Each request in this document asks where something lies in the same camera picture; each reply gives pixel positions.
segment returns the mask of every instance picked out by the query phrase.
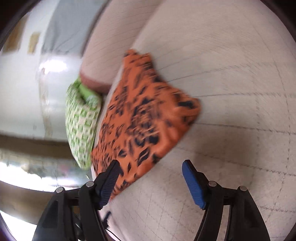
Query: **green fabric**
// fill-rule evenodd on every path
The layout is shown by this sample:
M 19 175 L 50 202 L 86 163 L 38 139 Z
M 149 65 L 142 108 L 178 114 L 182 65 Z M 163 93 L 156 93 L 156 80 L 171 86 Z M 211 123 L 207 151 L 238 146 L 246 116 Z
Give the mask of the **green fabric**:
M 102 97 L 77 79 L 67 90 L 66 131 L 73 157 L 81 169 L 91 166 L 90 153 L 96 134 L 96 124 Z

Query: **black wire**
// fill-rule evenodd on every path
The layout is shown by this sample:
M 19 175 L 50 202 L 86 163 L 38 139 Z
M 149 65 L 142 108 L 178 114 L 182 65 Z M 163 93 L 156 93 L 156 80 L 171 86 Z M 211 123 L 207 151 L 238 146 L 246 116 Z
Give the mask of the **black wire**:
M 109 229 L 106 229 L 107 231 L 109 231 L 111 234 L 113 234 L 119 241 L 121 241 L 114 233 L 112 233 Z

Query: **orange fabric with black pattern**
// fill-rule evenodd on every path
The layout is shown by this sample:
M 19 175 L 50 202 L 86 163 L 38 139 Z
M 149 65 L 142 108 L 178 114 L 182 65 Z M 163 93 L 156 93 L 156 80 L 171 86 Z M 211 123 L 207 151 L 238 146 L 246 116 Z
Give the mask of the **orange fabric with black pattern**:
M 104 172 L 113 159 L 121 173 L 112 198 L 147 173 L 181 139 L 200 112 L 198 99 L 157 75 L 149 54 L 129 50 L 122 79 L 102 122 L 91 154 L 94 170 Z

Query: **gray cloth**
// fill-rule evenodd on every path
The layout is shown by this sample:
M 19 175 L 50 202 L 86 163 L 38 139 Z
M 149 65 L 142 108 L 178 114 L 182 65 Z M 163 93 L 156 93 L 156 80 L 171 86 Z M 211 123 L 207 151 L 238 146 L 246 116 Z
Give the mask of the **gray cloth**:
M 82 56 L 99 14 L 108 0 L 60 0 L 48 25 L 42 54 Z

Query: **silver screw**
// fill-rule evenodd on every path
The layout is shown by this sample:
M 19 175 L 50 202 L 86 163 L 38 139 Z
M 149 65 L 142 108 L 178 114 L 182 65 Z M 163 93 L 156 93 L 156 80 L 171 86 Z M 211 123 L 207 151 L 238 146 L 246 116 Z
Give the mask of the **silver screw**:
M 245 186 L 240 186 L 239 188 L 240 188 L 240 190 L 242 190 L 242 191 L 244 191 L 244 192 L 245 192 L 246 190 L 248 190 Z
M 94 182 L 92 182 L 92 181 L 89 181 L 89 182 L 86 183 L 86 186 L 88 188 L 92 187 L 93 185 L 94 185 Z
M 217 183 L 214 182 L 214 181 L 209 181 L 209 186 L 210 187 L 215 187 L 215 186 L 217 186 Z
M 57 193 L 60 193 L 60 192 L 62 192 L 64 189 L 62 188 L 62 187 L 58 187 L 57 189 L 56 189 L 56 192 Z

